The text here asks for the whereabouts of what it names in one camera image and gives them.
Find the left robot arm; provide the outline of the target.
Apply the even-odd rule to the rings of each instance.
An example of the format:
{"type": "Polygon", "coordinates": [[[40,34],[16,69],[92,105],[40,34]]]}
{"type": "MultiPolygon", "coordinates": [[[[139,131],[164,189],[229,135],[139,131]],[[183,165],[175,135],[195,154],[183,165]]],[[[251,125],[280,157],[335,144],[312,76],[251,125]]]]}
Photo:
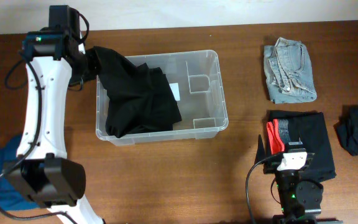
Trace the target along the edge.
{"type": "Polygon", "coordinates": [[[20,52],[29,86],[24,131],[16,159],[1,173],[25,200],[63,223],[103,222],[85,196],[85,169],[67,158],[64,138],[68,90],[94,80],[100,69],[97,56],[85,50],[84,21],[70,6],[50,6],[48,26],[26,35],[20,52]]]}

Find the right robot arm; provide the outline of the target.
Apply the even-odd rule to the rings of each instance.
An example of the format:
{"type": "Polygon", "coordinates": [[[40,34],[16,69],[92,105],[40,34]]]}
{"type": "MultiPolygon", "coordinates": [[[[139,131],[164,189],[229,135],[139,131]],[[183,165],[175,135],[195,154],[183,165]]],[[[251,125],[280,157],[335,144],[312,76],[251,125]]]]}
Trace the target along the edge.
{"type": "Polygon", "coordinates": [[[272,223],[335,224],[342,220],[335,218],[318,219],[321,214],[324,187],[317,181],[301,177],[311,164],[314,154],[303,147],[301,141],[289,142],[283,152],[268,155],[262,137],[258,137],[257,155],[254,165],[247,174],[249,181],[252,171],[259,165],[265,175],[274,175],[271,186],[278,190],[278,202],[282,214],[274,215],[272,223]]]}

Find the clear plastic storage container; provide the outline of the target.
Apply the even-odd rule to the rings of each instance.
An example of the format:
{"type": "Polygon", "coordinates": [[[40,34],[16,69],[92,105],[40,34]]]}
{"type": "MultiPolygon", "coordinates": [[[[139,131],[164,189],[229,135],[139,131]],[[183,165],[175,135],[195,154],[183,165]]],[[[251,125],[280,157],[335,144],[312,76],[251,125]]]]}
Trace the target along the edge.
{"type": "Polygon", "coordinates": [[[109,98],[101,82],[97,82],[96,136],[100,140],[125,146],[141,142],[208,139],[227,128],[229,119],[215,51],[133,55],[128,60],[134,65],[147,63],[150,68],[159,67],[169,83],[178,83],[180,101],[177,104],[182,121],[174,124],[171,131],[127,134],[121,138],[110,136],[105,129],[109,98]]]}

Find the white label in container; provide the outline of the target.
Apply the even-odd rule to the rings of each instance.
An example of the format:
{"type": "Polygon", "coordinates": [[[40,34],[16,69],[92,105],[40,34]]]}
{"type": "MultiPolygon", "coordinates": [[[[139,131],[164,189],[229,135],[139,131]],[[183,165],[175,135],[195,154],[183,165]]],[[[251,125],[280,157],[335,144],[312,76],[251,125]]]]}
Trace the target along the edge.
{"type": "Polygon", "coordinates": [[[170,83],[170,89],[176,101],[180,101],[180,89],[178,83],[170,83]]]}

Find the black garment with red waistband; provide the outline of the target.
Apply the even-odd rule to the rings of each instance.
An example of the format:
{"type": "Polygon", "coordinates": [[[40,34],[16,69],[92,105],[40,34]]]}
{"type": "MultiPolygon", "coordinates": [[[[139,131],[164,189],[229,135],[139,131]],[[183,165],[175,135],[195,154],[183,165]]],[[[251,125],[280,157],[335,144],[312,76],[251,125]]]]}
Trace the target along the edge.
{"type": "Polygon", "coordinates": [[[328,138],[324,114],[322,112],[297,112],[273,110],[268,120],[284,119],[288,121],[286,138],[291,142],[301,141],[313,158],[302,173],[304,179],[323,182],[336,177],[333,153],[328,138]]]}

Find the light blue folded jeans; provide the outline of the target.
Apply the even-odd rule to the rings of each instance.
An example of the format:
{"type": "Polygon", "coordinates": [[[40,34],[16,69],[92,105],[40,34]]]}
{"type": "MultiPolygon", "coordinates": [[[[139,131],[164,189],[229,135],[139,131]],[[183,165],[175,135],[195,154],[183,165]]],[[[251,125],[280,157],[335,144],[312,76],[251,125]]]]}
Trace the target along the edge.
{"type": "Polygon", "coordinates": [[[313,69],[306,45],[278,38],[264,46],[264,73],[270,101],[309,103],[317,99],[313,69]]]}

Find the blue folded garment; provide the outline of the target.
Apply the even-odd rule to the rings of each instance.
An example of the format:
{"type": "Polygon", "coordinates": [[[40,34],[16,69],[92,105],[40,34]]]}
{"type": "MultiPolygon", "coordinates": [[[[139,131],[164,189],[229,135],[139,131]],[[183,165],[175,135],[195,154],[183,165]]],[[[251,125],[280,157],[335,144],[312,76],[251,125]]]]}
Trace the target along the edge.
{"type": "MultiPolygon", "coordinates": [[[[21,139],[21,134],[16,135],[4,147],[0,148],[0,173],[4,162],[16,159],[16,152],[21,139]]],[[[0,181],[0,207],[8,212],[39,208],[36,203],[26,201],[5,178],[0,181]]]]}

